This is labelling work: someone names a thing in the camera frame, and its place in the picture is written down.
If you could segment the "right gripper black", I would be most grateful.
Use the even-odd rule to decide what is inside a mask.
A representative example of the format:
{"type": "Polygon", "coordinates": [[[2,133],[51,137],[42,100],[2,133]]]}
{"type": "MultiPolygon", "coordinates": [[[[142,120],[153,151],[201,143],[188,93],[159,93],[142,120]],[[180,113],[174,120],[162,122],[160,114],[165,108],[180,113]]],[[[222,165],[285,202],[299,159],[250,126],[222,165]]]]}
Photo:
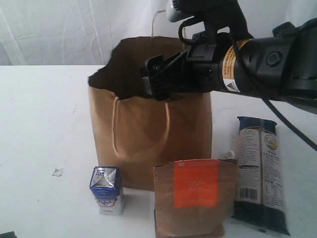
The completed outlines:
{"type": "Polygon", "coordinates": [[[242,37],[221,32],[218,42],[203,43],[186,48],[164,59],[162,55],[149,58],[140,68],[145,94],[157,101],[164,101],[174,93],[207,93],[221,91],[240,93],[235,79],[223,76],[222,68],[232,42],[238,45],[242,37]]]}

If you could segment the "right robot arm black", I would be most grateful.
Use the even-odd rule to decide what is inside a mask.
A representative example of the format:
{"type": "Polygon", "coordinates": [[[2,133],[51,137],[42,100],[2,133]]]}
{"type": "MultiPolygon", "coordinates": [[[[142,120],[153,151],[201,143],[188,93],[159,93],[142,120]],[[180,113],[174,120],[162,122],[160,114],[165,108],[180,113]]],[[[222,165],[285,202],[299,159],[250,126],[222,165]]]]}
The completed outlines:
{"type": "Polygon", "coordinates": [[[173,94],[221,91],[287,102],[317,111],[317,21],[286,22],[270,38],[218,41],[190,46],[165,59],[156,56],[140,70],[145,93],[158,101],[173,94]]]}

